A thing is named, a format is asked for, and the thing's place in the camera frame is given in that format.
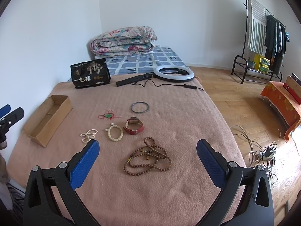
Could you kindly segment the dark hanging clothes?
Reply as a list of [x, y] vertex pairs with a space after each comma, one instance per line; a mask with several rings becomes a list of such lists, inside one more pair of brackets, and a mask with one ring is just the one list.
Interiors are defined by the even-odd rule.
[[266, 53], [265, 58], [270, 61], [269, 69], [279, 75], [286, 54], [287, 33], [285, 26], [273, 15], [266, 16]]

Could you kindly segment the black snack bag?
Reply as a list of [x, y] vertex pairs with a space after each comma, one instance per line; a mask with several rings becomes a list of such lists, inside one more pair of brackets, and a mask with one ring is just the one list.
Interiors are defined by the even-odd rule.
[[70, 70], [76, 89], [107, 85], [111, 80], [105, 58], [73, 64]]

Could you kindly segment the open cardboard box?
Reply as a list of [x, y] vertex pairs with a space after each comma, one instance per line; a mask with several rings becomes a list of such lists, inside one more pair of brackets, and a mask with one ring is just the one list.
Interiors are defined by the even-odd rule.
[[24, 125], [24, 133], [34, 142], [47, 147], [59, 125], [72, 110], [66, 95], [51, 95], [31, 115]]

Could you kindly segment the black clothes rack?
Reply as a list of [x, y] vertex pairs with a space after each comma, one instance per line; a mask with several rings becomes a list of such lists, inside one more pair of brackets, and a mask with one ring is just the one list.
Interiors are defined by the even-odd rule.
[[287, 43], [286, 26], [257, 0], [245, 0], [246, 25], [242, 53], [234, 58], [231, 75], [240, 83], [264, 84], [283, 80], [281, 73]]

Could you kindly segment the books on table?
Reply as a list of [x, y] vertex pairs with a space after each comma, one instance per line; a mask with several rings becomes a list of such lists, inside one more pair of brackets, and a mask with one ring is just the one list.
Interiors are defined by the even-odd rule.
[[300, 78], [292, 73], [287, 76], [286, 82], [284, 83], [284, 88], [293, 96], [293, 98], [301, 104], [301, 81]]

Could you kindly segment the folded floral quilt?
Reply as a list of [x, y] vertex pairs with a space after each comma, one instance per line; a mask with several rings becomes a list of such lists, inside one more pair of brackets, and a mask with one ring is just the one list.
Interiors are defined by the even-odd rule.
[[93, 54], [105, 57], [140, 55], [151, 52], [156, 40], [151, 27], [123, 27], [100, 34], [91, 41], [90, 49]]

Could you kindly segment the orange cloth covered table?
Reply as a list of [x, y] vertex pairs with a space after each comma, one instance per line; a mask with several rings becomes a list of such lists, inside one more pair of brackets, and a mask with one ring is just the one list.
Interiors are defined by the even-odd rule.
[[288, 125], [284, 139], [300, 125], [300, 96], [287, 84], [269, 81], [260, 96], [266, 98], [281, 114]]

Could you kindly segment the yellow box on rack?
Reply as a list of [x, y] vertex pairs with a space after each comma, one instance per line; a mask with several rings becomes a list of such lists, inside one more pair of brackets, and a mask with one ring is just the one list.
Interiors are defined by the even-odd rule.
[[262, 72], [262, 73], [268, 73], [269, 66], [270, 66], [270, 60], [264, 58], [263, 56], [261, 56], [259, 54], [255, 54], [253, 62], [255, 63], [255, 66], [254, 66], [255, 70]]

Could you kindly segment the red strap wristwatch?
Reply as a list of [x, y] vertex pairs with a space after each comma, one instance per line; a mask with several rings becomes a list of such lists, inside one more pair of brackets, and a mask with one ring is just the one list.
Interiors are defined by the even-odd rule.
[[144, 125], [137, 117], [130, 117], [127, 119], [123, 130], [130, 135], [137, 135], [144, 130]]

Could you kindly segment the striped white cloth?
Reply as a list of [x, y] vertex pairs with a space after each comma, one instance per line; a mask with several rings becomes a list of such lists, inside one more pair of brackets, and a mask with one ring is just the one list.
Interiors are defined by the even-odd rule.
[[266, 9], [257, 0], [248, 0], [247, 5], [249, 20], [249, 50], [262, 55], [265, 48], [266, 39]]

